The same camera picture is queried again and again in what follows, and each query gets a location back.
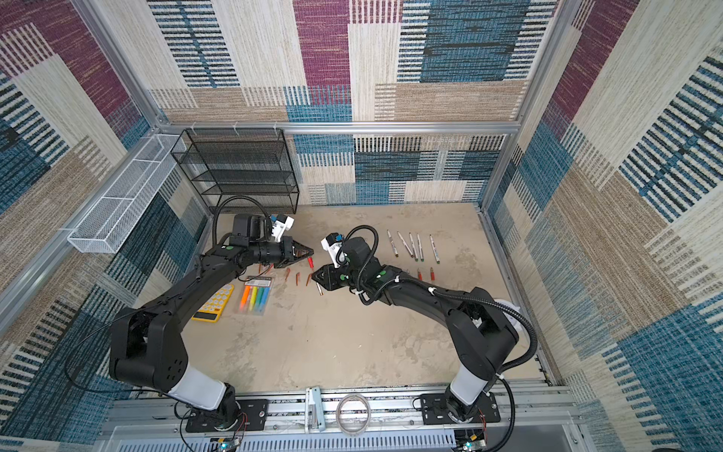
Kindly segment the brown cap marker bottom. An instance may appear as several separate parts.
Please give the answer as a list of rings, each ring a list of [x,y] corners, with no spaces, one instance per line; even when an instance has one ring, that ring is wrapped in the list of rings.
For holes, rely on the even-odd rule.
[[[397,231],[397,236],[401,240],[402,245],[406,252],[408,252],[410,258],[412,258],[412,260],[415,259],[414,251],[412,250],[412,247],[409,245],[409,243],[406,241],[405,237],[403,237],[403,235],[401,235],[399,231]]]

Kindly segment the green cap marker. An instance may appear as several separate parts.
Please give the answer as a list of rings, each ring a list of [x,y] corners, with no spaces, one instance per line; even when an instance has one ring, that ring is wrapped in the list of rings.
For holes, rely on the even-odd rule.
[[[416,243],[417,243],[418,258],[419,258],[420,262],[425,262],[424,249],[423,249],[422,240],[421,240],[421,237],[419,234],[416,234]]]
[[[441,263],[441,258],[440,258],[440,255],[439,255],[439,253],[438,253],[438,250],[437,250],[436,243],[435,243],[435,240],[434,240],[433,235],[429,235],[429,242],[430,242],[430,246],[431,246],[431,250],[432,250],[432,252],[433,252],[433,256],[434,256],[435,262],[436,262],[436,264],[439,265],[439,264]]]
[[[410,239],[410,248],[412,249],[412,256],[415,262],[419,262],[419,254],[416,249],[416,244],[414,242],[414,237],[412,233],[409,233],[409,239]]]

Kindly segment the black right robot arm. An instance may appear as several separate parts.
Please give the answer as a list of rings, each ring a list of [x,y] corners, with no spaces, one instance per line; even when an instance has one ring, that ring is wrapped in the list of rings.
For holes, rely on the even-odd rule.
[[[399,267],[382,265],[376,258],[375,228],[361,225],[346,237],[332,233],[321,245],[331,263],[316,270],[313,280],[323,289],[346,287],[364,305],[381,302],[406,308],[446,327],[461,363],[445,390],[454,421],[467,422],[477,415],[480,399],[505,372],[536,355],[537,333],[513,303],[497,301],[480,287],[470,292],[446,289]]]

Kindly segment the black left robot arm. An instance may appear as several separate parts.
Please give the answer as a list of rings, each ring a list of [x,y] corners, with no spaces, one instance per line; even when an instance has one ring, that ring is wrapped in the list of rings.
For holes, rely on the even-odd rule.
[[[265,207],[257,215],[236,215],[232,231],[212,233],[212,248],[197,255],[182,280],[139,308],[120,310],[99,329],[110,334],[110,378],[128,384],[132,392],[147,390],[182,402],[216,431],[235,426],[240,416],[235,388],[190,365],[182,332],[218,290],[248,267],[283,269],[313,256],[313,249],[288,235],[294,222]]]

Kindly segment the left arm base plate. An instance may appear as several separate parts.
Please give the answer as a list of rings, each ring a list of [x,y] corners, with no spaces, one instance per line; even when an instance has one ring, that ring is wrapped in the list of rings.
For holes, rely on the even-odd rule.
[[[215,411],[192,408],[184,430],[185,433],[262,431],[267,410],[267,399],[237,399],[234,407],[222,402]]]

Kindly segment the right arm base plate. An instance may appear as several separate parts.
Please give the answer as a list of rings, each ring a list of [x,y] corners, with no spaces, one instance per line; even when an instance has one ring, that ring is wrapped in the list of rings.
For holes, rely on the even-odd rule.
[[[451,392],[416,397],[425,425],[499,423],[501,414],[493,394],[482,393],[471,405],[465,405]]]

